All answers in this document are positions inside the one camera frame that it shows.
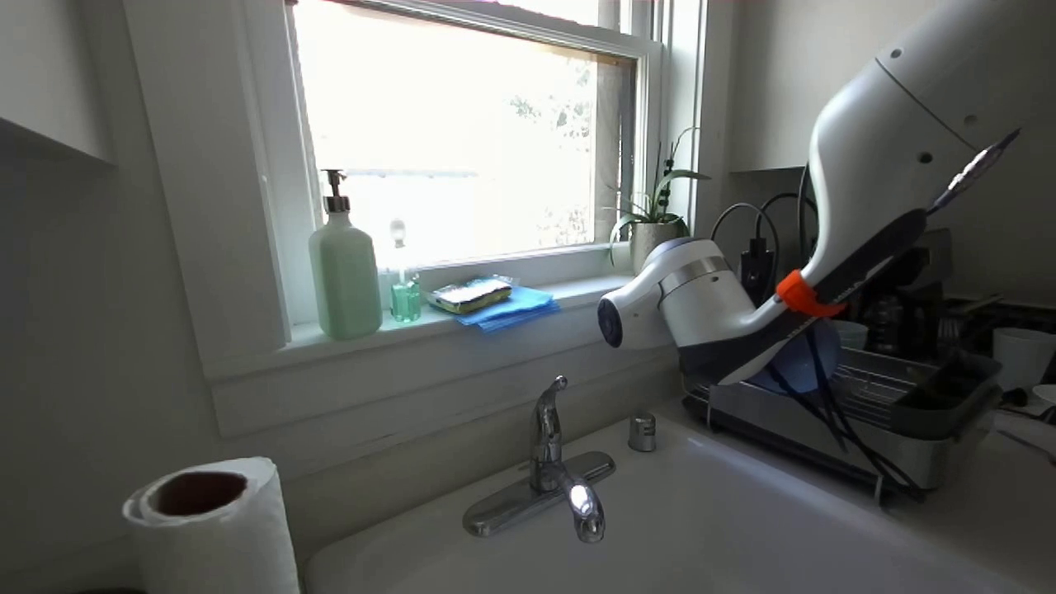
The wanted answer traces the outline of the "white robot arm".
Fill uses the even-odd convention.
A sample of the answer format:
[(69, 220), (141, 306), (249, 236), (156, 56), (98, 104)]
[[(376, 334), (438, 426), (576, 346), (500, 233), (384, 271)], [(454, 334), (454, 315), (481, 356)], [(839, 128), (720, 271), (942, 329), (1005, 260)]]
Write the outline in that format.
[(1056, 0), (942, 0), (818, 113), (808, 139), (818, 236), (801, 266), (755, 299), (717, 245), (666, 241), (601, 297), (601, 337), (624, 350), (669, 346), (704, 386), (762, 372), (1041, 125), (1053, 56)]

